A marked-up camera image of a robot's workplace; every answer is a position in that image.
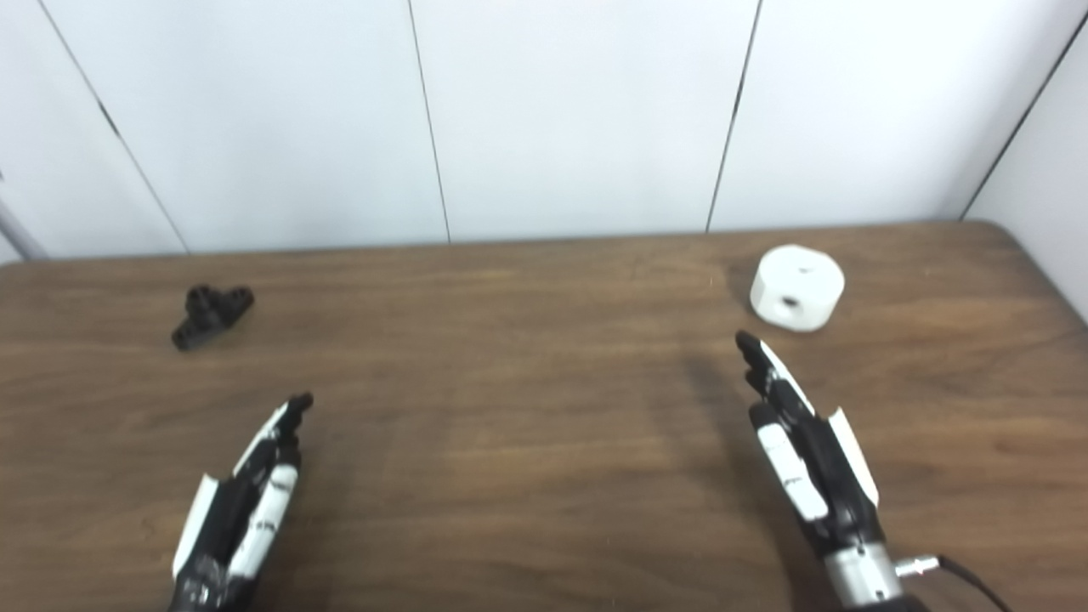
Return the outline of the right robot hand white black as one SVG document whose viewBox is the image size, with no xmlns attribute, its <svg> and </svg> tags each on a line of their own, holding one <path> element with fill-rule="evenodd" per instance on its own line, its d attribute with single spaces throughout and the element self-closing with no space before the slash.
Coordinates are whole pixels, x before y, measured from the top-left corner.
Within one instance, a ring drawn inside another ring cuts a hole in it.
<svg viewBox="0 0 1088 612">
<path fill-rule="evenodd" d="M 762 453 L 820 561 L 841 611 L 904 611 L 908 595 L 887 554 L 876 491 L 843 411 L 823 417 L 764 341 L 735 333 L 758 394 L 749 408 Z"/>
</svg>

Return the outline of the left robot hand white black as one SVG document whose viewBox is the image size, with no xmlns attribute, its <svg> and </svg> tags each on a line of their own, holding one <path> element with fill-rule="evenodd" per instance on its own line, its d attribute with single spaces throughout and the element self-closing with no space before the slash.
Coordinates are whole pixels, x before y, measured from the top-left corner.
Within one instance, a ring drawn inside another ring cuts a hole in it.
<svg viewBox="0 0 1088 612">
<path fill-rule="evenodd" d="M 170 611 L 247 611 L 302 472 L 297 430 L 314 405 L 273 411 L 226 478 L 203 475 L 173 559 Z"/>
</svg>

